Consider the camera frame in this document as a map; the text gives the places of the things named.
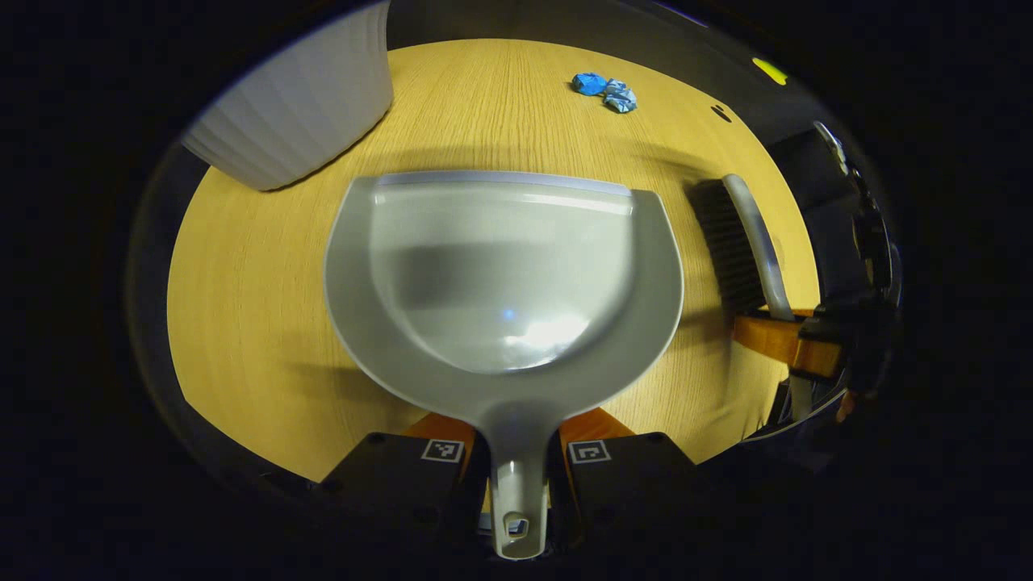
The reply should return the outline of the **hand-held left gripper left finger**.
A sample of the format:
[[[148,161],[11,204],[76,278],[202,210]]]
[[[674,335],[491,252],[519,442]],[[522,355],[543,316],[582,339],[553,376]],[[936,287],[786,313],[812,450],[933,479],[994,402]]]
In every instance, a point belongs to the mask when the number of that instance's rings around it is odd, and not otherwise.
[[[332,531],[392,558],[477,558],[488,446],[444,416],[369,433],[317,487]]]

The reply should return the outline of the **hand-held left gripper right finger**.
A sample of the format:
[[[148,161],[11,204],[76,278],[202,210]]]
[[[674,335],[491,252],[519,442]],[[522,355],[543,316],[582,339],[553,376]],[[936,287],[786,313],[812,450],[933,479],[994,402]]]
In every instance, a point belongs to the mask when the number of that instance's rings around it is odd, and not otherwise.
[[[632,434],[595,409],[547,445],[547,538],[557,551],[677,551],[705,529],[698,471],[665,433]]]

